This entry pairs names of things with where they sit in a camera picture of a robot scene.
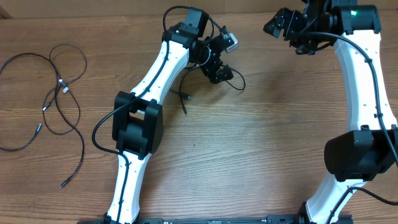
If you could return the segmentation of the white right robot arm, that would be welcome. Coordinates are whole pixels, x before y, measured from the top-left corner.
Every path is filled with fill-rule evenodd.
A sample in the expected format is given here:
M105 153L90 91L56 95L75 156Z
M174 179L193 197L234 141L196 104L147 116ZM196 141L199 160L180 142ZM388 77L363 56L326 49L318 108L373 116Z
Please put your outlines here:
M356 1L307 1L303 11L279 9L264 32L283 37L298 55L333 47L343 74L346 132L324 149L327 173L295 215L267 223L352 223L341 211L357 191L397 164L397 119L389 105L380 59L376 6Z

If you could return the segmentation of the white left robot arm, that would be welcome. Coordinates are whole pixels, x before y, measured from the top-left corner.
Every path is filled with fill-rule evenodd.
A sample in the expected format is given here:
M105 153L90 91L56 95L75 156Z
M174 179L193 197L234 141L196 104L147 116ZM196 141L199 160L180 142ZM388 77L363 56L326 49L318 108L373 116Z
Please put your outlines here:
M102 223L137 223L144 172L158 149L164 132L163 102L177 75L193 64L212 84L233 78L220 55L239 44L226 27L220 34L201 40L202 29L181 22L164 32L160 52L151 68L129 93L120 91L114 109L99 124L112 119L112 139L118 155L114 197Z

